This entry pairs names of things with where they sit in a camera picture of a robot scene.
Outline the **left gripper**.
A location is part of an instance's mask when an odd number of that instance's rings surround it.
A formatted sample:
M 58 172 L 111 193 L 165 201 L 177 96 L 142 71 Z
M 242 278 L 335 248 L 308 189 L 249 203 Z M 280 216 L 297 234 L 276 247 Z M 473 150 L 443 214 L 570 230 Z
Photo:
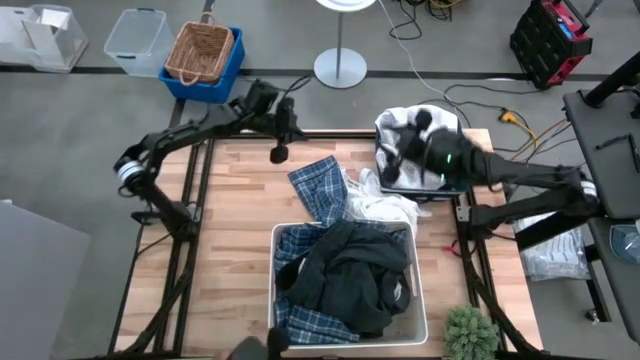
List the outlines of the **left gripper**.
M 307 135 L 297 127 L 294 100 L 290 97 L 277 102 L 279 94 L 270 83 L 256 80 L 242 102 L 244 130 L 257 132 L 277 141 L 270 151 L 270 162 L 281 164 L 288 159 L 290 142 L 307 141 Z

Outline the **blue plaid shirt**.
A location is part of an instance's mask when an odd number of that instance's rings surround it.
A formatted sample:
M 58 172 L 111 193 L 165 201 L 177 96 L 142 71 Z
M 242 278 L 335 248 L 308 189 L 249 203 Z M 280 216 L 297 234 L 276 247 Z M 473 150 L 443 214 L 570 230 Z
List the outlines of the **blue plaid shirt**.
M 337 160 L 329 156 L 289 173 L 296 194 L 313 220 L 285 230 L 275 250 L 277 273 L 300 256 L 306 256 L 323 234 L 340 220 L 368 224 L 369 220 L 349 220 L 345 217 L 347 189 Z M 371 337 L 356 334 L 339 320 L 296 305 L 277 291 L 277 327 L 288 332 L 295 344 L 349 344 Z

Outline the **dark grey hoodie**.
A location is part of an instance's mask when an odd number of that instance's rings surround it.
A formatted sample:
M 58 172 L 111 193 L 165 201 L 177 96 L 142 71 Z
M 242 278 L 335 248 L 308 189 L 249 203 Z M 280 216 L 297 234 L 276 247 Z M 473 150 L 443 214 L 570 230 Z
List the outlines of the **dark grey hoodie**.
M 410 288 L 402 250 L 344 249 L 300 256 L 276 275 L 276 288 L 296 305 L 329 315 L 356 334 L 380 337 L 407 310 Z

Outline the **white plastic mesh laundry basket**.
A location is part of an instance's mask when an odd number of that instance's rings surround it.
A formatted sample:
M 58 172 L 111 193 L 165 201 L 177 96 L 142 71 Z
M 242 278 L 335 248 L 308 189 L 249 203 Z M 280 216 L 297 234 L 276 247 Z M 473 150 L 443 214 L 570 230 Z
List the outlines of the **white plastic mesh laundry basket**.
M 293 344 L 290 350 L 346 350 L 346 349 L 368 349 L 368 348 L 389 348 L 403 346 L 418 346 L 424 344 L 429 337 L 427 325 L 427 313 L 425 301 L 422 293 L 422 279 L 411 225 L 405 221 L 369 221 L 369 224 L 382 225 L 385 231 L 405 231 L 405 251 L 410 258 L 411 264 L 405 270 L 410 290 L 412 292 L 408 309 L 393 317 L 389 326 L 384 329 L 383 336 L 375 339 L 362 339 L 358 343 L 351 344 Z M 270 250 L 270 270 L 269 270 L 269 307 L 268 307 L 268 327 L 277 325 L 277 291 L 275 285 L 275 250 L 281 242 L 281 235 L 285 230 L 303 226 L 303 223 L 281 223 L 277 224 L 271 233 Z

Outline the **silver floor lamp stand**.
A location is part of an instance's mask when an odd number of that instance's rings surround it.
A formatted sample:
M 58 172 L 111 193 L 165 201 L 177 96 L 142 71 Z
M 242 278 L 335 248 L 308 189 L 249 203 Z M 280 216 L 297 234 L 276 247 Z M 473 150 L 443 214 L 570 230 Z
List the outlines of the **silver floor lamp stand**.
M 347 13 L 369 8 L 376 0 L 315 0 L 324 8 L 338 14 L 337 44 L 319 54 L 313 72 L 325 86 L 334 89 L 348 89 L 360 84 L 367 74 L 367 63 L 358 52 L 343 44 L 344 18 Z

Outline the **wicker basket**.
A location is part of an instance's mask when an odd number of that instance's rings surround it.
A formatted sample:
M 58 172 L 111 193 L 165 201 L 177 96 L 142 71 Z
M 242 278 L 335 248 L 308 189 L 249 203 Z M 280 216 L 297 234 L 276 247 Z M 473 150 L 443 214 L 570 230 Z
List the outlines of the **wicker basket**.
M 204 12 L 205 22 L 186 22 L 169 53 L 164 69 L 184 86 L 216 84 L 235 45 L 232 30 Z

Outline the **black support beam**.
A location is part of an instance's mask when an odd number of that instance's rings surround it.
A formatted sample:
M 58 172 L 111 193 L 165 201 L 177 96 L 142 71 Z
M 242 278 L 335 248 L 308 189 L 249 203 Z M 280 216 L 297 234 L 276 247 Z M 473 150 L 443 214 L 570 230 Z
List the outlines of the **black support beam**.
M 520 251 L 529 249 L 551 238 L 580 227 L 591 219 L 606 218 L 603 211 L 591 215 L 570 216 L 559 212 L 553 213 L 515 234 L 515 241 Z

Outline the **clear plastic bin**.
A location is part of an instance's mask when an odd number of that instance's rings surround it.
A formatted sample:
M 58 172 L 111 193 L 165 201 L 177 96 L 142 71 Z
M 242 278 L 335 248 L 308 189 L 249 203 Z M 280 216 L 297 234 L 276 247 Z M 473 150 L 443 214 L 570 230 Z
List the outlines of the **clear plastic bin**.
M 156 77 L 174 42 L 165 12 L 126 9 L 114 25 L 104 52 L 130 76 Z

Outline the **grey side table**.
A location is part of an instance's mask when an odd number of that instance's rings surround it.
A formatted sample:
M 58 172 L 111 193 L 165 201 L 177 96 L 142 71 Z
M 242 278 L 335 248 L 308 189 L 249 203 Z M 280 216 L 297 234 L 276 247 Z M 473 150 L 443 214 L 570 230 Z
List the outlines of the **grey side table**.
M 628 139 L 594 150 L 596 145 L 628 133 L 640 148 L 640 119 L 631 116 L 640 105 L 640 97 L 614 93 L 600 106 L 590 107 L 576 92 L 564 95 L 563 101 L 607 215 L 619 220 L 640 218 L 640 174 L 635 170 Z

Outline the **black tool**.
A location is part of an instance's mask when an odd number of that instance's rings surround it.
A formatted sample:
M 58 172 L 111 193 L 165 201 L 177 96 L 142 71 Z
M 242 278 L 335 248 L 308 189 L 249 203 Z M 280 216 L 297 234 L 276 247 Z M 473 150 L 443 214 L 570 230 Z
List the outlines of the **black tool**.
M 597 150 L 602 150 L 602 149 L 604 149 L 604 148 L 606 148 L 608 146 L 611 146 L 611 145 L 613 145 L 615 143 L 618 143 L 618 142 L 621 142 L 621 141 L 625 141 L 625 140 L 628 139 L 629 135 L 630 134 L 624 134 L 624 135 L 620 135 L 620 136 L 616 136 L 616 137 L 613 137 L 611 139 L 608 139 L 608 140 L 604 141 L 603 143 L 596 145 L 594 147 L 594 150 L 596 150 L 596 151 Z

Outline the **black stand pole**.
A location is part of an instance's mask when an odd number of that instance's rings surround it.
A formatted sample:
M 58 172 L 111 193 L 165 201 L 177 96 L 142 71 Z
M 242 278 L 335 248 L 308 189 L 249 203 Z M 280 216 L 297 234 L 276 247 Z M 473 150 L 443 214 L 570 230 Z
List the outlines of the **black stand pole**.
M 601 81 L 594 89 L 582 95 L 584 103 L 598 107 L 610 95 L 625 85 L 640 83 L 640 50 Z

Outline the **black pen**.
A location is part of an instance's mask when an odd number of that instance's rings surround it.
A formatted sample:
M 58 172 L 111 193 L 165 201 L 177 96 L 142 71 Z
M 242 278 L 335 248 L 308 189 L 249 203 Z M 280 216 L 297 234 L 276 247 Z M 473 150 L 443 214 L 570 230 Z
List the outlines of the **black pen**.
M 635 170 L 640 174 L 640 148 L 636 145 L 635 138 L 631 133 L 627 134 L 627 138 L 632 153 Z

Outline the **clear bluish bowl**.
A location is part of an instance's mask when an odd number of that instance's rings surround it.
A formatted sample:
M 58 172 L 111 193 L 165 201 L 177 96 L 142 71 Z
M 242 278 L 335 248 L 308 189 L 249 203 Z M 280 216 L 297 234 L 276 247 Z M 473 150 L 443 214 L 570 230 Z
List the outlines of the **clear bluish bowl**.
M 610 228 L 612 252 L 622 261 L 640 265 L 640 230 L 635 224 L 618 224 Z

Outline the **clear plastic box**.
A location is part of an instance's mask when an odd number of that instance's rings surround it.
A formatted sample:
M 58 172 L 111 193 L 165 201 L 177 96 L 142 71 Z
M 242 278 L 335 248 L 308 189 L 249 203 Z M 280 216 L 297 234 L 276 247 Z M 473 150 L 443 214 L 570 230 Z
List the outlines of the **clear plastic box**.
M 43 72 L 69 73 L 88 43 L 68 7 L 0 6 L 0 62 L 30 65 Z

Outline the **black metal table frame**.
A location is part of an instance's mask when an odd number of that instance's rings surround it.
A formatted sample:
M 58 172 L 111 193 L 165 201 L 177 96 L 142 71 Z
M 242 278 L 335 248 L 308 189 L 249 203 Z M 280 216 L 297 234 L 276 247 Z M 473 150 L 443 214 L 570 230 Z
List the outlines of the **black metal table frame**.
M 265 340 L 270 304 L 269 274 L 273 228 L 312 220 L 287 174 L 327 156 L 356 178 L 375 165 L 372 139 L 313 139 L 289 145 L 289 159 L 269 162 L 273 140 L 233 139 L 212 146 L 182 149 L 167 156 L 156 184 L 172 199 L 195 201 L 206 185 L 203 223 L 189 297 L 182 356 L 224 358 L 247 336 Z M 205 155 L 211 154 L 208 180 L 201 180 Z M 425 204 L 432 216 L 418 221 L 417 253 L 428 327 L 419 345 L 351 349 L 293 348 L 286 357 L 431 358 L 443 354 L 449 308 L 468 304 L 462 261 L 444 248 L 456 239 L 450 202 Z M 123 351 L 159 308 L 171 255 L 165 239 L 140 255 L 130 280 L 109 352 Z M 501 238 L 486 242 L 498 302 L 526 340 L 543 348 L 517 245 Z

